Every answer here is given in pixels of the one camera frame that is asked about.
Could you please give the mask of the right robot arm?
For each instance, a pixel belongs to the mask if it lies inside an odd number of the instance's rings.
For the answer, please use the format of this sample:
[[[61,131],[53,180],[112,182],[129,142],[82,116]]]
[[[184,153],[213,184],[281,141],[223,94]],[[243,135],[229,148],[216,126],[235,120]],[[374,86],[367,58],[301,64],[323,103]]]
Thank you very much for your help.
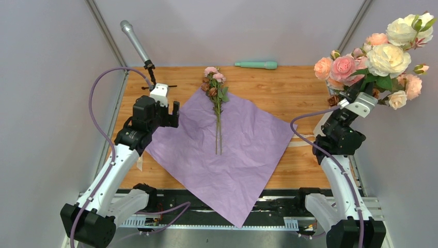
[[[377,105],[373,88],[374,83],[359,83],[342,93],[343,99],[328,110],[330,115],[320,126],[322,133],[311,144],[329,180],[335,205],[323,194],[310,193],[295,201],[295,209],[300,215],[311,213],[316,218],[326,232],[327,247],[382,247],[385,240],[386,227],[366,207],[348,158],[366,139],[350,125]]]

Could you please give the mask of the brown rose stem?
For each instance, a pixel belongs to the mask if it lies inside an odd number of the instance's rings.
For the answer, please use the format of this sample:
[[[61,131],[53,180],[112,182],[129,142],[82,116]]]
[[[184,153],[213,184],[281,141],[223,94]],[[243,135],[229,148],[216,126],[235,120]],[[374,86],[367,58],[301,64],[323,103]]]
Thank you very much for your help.
[[[379,99],[379,95],[380,95],[380,91],[377,90],[376,88],[374,88],[372,90],[372,96],[376,99]],[[340,96],[338,94],[334,94],[327,99],[327,103],[328,103],[329,107],[334,107],[334,106],[338,105],[339,101],[341,101],[342,99],[343,99],[342,96]]]

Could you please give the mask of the cream white rose stem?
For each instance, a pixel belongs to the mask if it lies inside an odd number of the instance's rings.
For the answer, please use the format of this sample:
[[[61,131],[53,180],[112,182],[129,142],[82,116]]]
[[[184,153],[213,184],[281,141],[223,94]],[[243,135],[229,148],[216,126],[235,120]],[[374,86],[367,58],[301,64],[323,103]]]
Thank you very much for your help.
[[[379,89],[393,91],[397,77],[401,76],[412,62],[409,50],[422,48],[433,38],[433,26],[437,18],[428,12],[410,14],[388,24],[385,41],[373,40],[364,43],[365,67],[351,76],[362,76],[363,84],[374,83]]]

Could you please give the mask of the pink flower bouquet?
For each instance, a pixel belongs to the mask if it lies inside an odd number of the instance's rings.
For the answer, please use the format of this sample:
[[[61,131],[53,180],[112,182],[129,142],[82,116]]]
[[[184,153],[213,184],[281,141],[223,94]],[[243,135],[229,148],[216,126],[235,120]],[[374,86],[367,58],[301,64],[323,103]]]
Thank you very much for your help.
[[[202,79],[201,89],[213,103],[213,112],[216,116],[215,132],[215,154],[222,155],[222,112],[223,103],[229,101],[228,86],[225,86],[226,77],[220,72],[218,67],[206,67],[204,78]]]

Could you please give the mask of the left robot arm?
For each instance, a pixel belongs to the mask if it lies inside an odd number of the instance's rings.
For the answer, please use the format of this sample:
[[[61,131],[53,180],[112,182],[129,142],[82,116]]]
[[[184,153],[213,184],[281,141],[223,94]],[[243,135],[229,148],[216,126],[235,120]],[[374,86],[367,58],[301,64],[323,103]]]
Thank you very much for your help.
[[[87,191],[73,205],[60,212],[70,245],[75,241],[92,247],[108,247],[116,229],[133,214],[153,213],[158,208],[157,190],[139,183],[115,203],[113,197],[123,179],[152,141],[159,127],[179,125],[180,103],[168,105],[149,96],[141,96],[133,105],[133,115],[124,123],[113,142],[112,153]]]

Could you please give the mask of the large pink rose stem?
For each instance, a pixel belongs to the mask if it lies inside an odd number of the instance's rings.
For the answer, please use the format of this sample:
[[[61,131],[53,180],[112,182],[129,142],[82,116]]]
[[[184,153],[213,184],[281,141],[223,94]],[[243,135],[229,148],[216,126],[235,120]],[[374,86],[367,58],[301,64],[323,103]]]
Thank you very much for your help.
[[[366,60],[367,57],[360,48],[356,48],[352,53],[345,56],[337,57],[332,62],[329,79],[343,83],[346,86],[352,86],[364,77],[363,74],[352,74],[357,70],[366,69]]]

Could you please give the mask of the pink and purple wrapping paper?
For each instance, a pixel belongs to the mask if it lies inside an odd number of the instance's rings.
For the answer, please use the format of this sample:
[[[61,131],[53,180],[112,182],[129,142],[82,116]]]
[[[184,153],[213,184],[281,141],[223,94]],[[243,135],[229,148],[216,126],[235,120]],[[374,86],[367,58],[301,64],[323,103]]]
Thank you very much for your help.
[[[198,89],[180,109],[177,128],[158,128],[146,151],[187,190],[242,227],[293,132],[290,123],[229,94],[221,135],[213,103]]]

